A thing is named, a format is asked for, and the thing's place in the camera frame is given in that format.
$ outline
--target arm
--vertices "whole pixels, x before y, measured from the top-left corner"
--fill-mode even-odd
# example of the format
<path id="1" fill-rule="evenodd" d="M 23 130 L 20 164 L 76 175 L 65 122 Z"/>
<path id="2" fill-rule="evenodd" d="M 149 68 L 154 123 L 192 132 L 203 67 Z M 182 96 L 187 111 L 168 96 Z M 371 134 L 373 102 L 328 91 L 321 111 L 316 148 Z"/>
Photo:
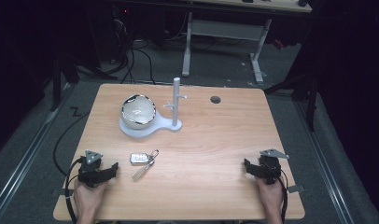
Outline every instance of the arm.
<path id="1" fill-rule="evenodd" d="M 97 188 L 89 188 L 84 183 L 76 180 L 74 188 L 74 198 L 78 210 L 77 224 L 94 223 L 97 210 L 103 200 L 103 193 L 107 186 L 107 181 Z"/>
<path id="2" fill-rule="evenodd" d="M 265 180 L 256 178 L 260 191 L 260 199 L 265 209 L 265 215 L 269 224 L 281 224 L 281 207 L 283 191 L 279 181 L 272 185 L 265 184 Z"/>

